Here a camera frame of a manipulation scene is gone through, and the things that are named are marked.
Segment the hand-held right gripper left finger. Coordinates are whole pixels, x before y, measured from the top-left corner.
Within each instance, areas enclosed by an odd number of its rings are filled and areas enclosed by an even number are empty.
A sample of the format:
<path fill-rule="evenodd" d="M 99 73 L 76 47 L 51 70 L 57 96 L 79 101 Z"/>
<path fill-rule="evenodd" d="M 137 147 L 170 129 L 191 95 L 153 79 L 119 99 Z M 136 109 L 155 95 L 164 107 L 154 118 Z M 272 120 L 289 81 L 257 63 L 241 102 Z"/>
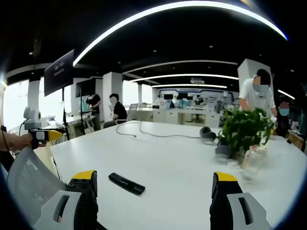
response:
<path fill-rule="evenodd" d="M 80 172 L 41 208 L 35 230 L 97 229 L 97 171 Z"/>

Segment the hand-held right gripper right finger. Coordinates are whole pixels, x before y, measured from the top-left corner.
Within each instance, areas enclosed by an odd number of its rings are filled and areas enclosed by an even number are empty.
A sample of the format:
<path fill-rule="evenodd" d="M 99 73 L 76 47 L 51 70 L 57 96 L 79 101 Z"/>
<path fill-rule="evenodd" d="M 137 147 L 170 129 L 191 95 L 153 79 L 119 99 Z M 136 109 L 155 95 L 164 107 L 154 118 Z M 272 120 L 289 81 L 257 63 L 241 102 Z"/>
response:
<path fill-rule="evenodd" d="M 266 210 L 250 193 L 242 191 L 234 176 L 215 172 L 210 229 L 271 230 L 272 227 L 266 219 Z"/>

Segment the person's left hand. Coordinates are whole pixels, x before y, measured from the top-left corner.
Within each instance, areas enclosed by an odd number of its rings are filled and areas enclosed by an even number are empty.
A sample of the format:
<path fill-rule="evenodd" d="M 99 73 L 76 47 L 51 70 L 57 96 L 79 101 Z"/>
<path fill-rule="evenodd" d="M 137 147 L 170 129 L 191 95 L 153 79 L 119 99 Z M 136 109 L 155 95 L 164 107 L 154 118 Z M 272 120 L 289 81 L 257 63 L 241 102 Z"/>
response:
<path fill-rule="evenodd" d="M 32 139 L 33 137 L 29 133 L 21 136 L 18 136 L 16 134 L 11 134 L 10 150 L 21 151 L 24 147 L 31 146 Z"/>

